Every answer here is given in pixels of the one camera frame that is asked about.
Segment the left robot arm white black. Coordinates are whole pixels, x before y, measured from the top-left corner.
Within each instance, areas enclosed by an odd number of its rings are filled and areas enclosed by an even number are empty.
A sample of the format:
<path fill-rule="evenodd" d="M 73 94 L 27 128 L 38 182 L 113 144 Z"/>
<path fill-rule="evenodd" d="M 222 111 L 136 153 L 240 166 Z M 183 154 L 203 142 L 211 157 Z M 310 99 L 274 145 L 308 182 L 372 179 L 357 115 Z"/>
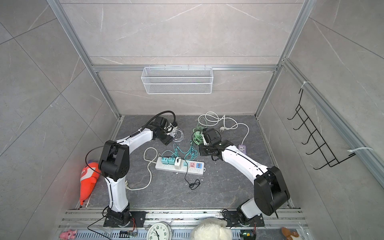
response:
<path fill-rule="evenodd" d="M 167 146 L 173 141 L 177 127 L 175 113 L 167 110 L 152 117 L 133 134 L 104 143 L 97 173 L 105 178 L 108 186 L 110 203 L 106 218 L 115 221 L 119 226 L 128 225 L 131 213 L 125 181 L 130 169 L 130 154 L 155 139 Z"/>

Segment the white multicolour power strip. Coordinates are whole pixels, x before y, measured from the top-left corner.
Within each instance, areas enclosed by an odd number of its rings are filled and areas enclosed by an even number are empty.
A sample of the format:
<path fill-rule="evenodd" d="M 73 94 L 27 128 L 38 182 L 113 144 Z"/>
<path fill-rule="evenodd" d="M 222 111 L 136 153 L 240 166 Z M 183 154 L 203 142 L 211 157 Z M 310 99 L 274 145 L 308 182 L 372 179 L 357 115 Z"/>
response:
<path fill-rule="evenodd" d="M 202 176 L 206 171 L 205 163 L 186 161 L 179 157 L 158 157 L 155 168 L 161 171 Z"/>

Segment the purple small power strip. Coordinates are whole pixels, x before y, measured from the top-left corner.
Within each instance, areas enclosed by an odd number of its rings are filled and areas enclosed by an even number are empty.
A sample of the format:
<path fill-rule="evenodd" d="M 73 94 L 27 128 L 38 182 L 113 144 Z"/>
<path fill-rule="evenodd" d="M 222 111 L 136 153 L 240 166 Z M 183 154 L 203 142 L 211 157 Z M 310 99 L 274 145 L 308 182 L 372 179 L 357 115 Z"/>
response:
<path fill-rule="evenodd" d="M 243 154 L 247 154 L 247 148 L 245 145 L 238 145 L 238 149 L 240 152 L 242 152 Z"/>

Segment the teal charger plug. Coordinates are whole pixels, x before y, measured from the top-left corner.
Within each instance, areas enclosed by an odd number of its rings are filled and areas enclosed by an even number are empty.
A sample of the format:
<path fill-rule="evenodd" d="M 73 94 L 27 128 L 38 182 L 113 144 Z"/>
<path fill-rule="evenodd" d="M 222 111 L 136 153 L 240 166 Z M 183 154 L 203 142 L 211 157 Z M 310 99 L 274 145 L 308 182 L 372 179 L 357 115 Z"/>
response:
<path fill-rule="evenodd" d="M 164 165 L 168 165 L 168 164 L 169 164 L 169 162 L 168 162 L 168 158 L 166 158 L 166 157 L 162 157 L 161 161 L 162 161 L 162 163 L 163 163 Z"/>
<path fill-rule="evenodd" d="M 169 157 L 169 158 L 168 158 L 168 164 L 169 164 L 169 165 L 174 165 L 174 164 L 175 164 L 175 161 L 176 161 L 176 158 L 174 158 L 174 157 Z"/>

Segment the white charger with black cable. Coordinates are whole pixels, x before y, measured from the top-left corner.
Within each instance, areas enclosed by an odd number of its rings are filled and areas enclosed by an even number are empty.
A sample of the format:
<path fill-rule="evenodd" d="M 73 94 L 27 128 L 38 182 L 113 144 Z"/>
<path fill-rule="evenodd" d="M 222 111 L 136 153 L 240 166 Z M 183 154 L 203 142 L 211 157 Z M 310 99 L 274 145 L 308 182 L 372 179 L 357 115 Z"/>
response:
<path fill-rule="evenodd" d="M 185 181 L 187 182 L 188 184 L 188 187 L 190 190 L 196 190 L 200 185 L 201 185 L 201 182 L 199 179 L 196 179 L 193 183 L 190 183 L 188 180 L 187 180 L 187 174 L 188 174 L 188 169 L 189 169 L 189 163 L 187 163 L 186 160 L 182 159 L 182 158 L 179 158 L 177 157 L 176 158 L 176 161 L 175 161 L 175 168 L 180 170 L 184 164 L 187 164 L 187 170 L 186 170 L 186 173 L 185 173 L 185 176 L 184 176 L 184 179 Z"/>

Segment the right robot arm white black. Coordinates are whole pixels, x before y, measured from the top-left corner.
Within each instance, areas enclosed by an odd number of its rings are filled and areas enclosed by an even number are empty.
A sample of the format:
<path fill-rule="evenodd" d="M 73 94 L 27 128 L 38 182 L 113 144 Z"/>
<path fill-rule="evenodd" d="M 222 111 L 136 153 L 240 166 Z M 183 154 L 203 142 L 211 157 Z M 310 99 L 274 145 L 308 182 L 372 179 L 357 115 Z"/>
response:
<path fill-rule="evenodd" d="M 254 197 L 237 208 L 240 223 L 246 223 L 261 214 L 271 216 L 291 198 L 283 174 L 276 166 L 262 165 L 240 151 L 232 142 L 222 140 L 213 128 L 202 130 L 201 156 L 217 157 L 232 165 L 254 186 Z"/>

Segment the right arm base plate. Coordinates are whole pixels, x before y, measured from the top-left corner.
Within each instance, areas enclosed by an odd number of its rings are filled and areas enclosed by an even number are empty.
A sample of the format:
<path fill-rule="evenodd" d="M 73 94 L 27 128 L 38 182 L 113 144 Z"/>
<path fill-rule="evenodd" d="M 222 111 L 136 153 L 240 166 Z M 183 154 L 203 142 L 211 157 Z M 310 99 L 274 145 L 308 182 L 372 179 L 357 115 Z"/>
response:
<path fill-rule="evenodd" d="M 253 218 L 247 218 L 240 211 L 230 211 L 227 209 L 223 209 L 221 211 L 223 220 L 227 222 L 227 227 L 264 227 L 265 222 L 262 215 L 256 215 Z"/>

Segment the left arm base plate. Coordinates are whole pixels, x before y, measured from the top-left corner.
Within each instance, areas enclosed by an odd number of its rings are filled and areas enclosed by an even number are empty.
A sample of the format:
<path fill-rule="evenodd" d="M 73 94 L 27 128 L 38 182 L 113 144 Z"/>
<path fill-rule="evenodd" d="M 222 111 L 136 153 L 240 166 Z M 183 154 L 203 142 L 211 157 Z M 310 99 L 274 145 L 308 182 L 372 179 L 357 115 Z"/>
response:
<path fill-rule="evenodd" d="M 103 227 L 111 228 L 142 228 L 146 219 L 147 212 L 145 211 L 133 211 L 130 212 L 129 207 L 126 207 L 122 212 L 112 211 L 111 208 L 107 208 L 106 220 Z"/>

